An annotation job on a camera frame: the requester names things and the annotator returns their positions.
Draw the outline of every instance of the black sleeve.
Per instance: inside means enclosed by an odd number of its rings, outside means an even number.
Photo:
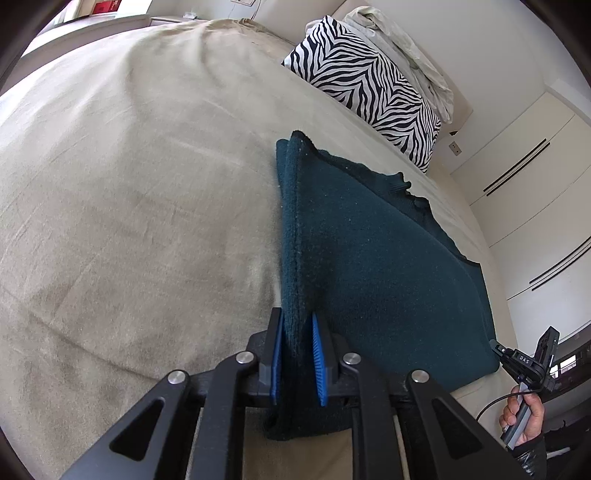
[[[546,479],[546,445],[543,434],[515,447],[510,452],[530,477],[534,480]]]

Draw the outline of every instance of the metal screw cap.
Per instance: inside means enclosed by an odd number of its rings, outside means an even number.
[[[354,352],[349,352],[343,355],[343,362],[347,365],[357,365],[361,361],[361,355]]]
[[[236,356],[236,362],[238,362],[239,364],[249,364],[254,359],[255,359],[255,354],[252,352],[249,352],[248,350],[246,350],[244,352],[240,352]]]
[[[172,383],[173,385],[183,383],[186,377],[187,375],[185,375],[185,372],[175,370],[174,372],[170,372],[168,374],[168,383]]]
[[[410,374],[410,378],[416,383],[425,383],[429,380],[429,374],[425,370],[415,370]]]

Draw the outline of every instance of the cable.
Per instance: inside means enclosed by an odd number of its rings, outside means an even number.
[[[515,393],[509,393],[507,395],[503,395],[502,397],[497,398],[496,400],[493,400],[492,402],[490,402],[486,407],[484,407],[480,413],[478,414],[478,416],[476,417],[476,421],[480,420],[480,417],[482,417],[482,414],[484,412],[486,412],[489,408],[491,408],[495,403],[500,402],[501,400],[504,400],[506,398],[510,398],[510,397],[519,397],[520,395],[527,395],[530,393],[540,393],[542,391],[542,388],[539,388],[538,390],[524,390],[523,392],[515,392]]]

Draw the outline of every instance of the electrical outlet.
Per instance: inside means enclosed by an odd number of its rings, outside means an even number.
[[[462,153],[462,149],[458,146],[457,143],[452,142],[449,144],[449,148],[452,150],[454,155],[457,157],[460,153]]]

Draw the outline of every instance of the zebra print pillow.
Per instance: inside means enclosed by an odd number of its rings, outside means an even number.
[[[427,171],[441,121],[379,49],[326,16],[282,64],[353,110]]]

